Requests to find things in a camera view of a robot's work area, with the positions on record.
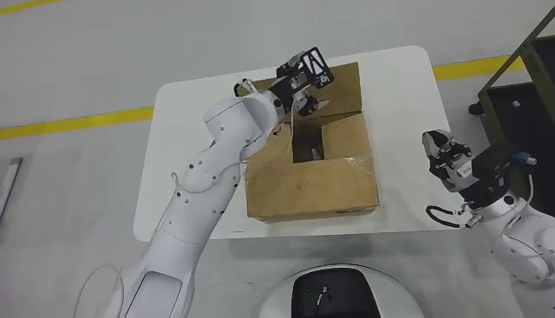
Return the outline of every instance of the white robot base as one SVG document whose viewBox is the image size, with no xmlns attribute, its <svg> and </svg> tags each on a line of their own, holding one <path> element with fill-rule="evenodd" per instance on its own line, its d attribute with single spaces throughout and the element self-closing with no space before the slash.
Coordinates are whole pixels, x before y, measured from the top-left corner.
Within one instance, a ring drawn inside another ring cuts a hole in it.
<svg viewBox="0 0 555 318">
<path fill-rule="evenodd" d="M 414 297 L 394 278 L 360 265 L 301 271 L 274 287 L 258 318 L 424 318 Z"/>
</svg>

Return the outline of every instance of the floor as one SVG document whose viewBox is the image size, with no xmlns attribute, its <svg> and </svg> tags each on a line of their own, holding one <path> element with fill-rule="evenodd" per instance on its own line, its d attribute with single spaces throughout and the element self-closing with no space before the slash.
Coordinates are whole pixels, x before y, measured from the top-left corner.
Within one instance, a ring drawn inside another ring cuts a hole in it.
<svg viewBox="0 0 555 318">
<path fill-rule="evenodd" d="M 313 45 L 334 56 L 415 44 L 433 64 L 507 55 L 554 3 L 72 0 L 25 10 L 0 16 L 0 52 L 9 52 L 0 55 L 0 127 L 153 105 L 170 81 L 274 66 Z M 466 108 L 486 80 L 438 87 L 453 133 L 475 151 L 487 139 Z M 0 171 L 24 157 L 0 223 L 3 318 L 70 317 L 90 271 L 125 268 L 146 249 L 132 229 L 149 125 L 0 142 Z M 392 275 L 427 317 L 522 316 L 480 233 L 453 230 L 211 241 L 190 317 L 254 318 L 271 286 L 323 263 Z M 94 316 L 113 283 L 108 272 L 96 277 L 78 317 Z"/>
</svg>

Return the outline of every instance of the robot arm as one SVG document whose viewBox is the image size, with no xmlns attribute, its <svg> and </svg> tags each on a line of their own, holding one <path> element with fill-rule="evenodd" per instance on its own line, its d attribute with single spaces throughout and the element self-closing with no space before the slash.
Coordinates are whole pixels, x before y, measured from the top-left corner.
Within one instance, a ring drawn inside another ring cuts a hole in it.
<svg viewBox="0 0 555 318">
<path fill-rule="evenodd" d="M 489 146 L 473 156 L 466 145 L 440 130 L 422 135 L 430 172 L 449 191 L 458 192 L 472 215 L 464 224 L 478 225 L 489 240 L 492 256 L 512 277 L 512 289 L 525 317 L 555 314 L 555 218 L 530 206 L 509 191 L 508 170 L 517 164 L 535 165 L 528 153 L 508 144 Z M 437 206 L 427 208 L 428 215 Z"/>
<path fill-rule="evenodd" d="M 288 112 L 308 115 L 325 106 L 306 92 L 334 78 L 317 48 L 294 56 L 277 69 L 262 92 L 249 80 L 235 86 L 204 115 L 214 140 L 190 159 L 147 253 L 122 276 L 103 316 L 182 318 L 194 294 L 194 272 L 203 249 L 240 181 L 239 165 L 262 149 Z M 239 97 L 239 89 L 249 94 Z"/>
</svg>

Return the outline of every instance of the cardboard box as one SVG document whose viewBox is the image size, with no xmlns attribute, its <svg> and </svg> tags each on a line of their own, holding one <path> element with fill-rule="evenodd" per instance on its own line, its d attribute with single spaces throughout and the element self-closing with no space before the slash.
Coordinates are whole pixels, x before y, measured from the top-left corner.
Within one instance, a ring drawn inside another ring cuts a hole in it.
<svg viewBox="0 0 555 318">
<path fill-rule="evenodd" d="M 322 110 L 281 130 L 249 160 L 247 213 L 263 221 L 334 217 L 379 205 L 372 151 L 362 113 L 358 64 L 331 68 L 335 81 L 310 88 L 330 99 Z M 259 90 L 271 80 L 256 81 Z"/>
</svg>

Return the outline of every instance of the white table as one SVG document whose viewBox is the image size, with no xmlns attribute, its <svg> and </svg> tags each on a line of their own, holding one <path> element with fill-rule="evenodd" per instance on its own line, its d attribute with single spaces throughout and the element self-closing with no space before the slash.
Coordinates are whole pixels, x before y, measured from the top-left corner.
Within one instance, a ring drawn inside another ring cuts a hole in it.
<svg viewBox="0 0 555 318">
<path fill-rule="evenodd" d="M 424 211 L 428 204 L 455 209 L 462 202 L 428 172 L 421 144 L 423 132 L 449 129 L 426 51 L 409 46 L 327 62 L 330 66 L 359 64 L 362 109 L 374 154 L 380 206 L 363 216 L 265 224 L 247 217 L 242 182 L 212 239 L 447 229 L 430 220 Z M 233 85 L 245 77 L 275 77 L 275 68 L 175 82 L 160 89 L 135 212 L 137 239 L 150 240 L 169 203 L 174 189 L 171 172 L 182 172 L 189 158 L 210 145 L 212 138 L 202 121 L 203 113 L 231 96 Z"/>
</svg>

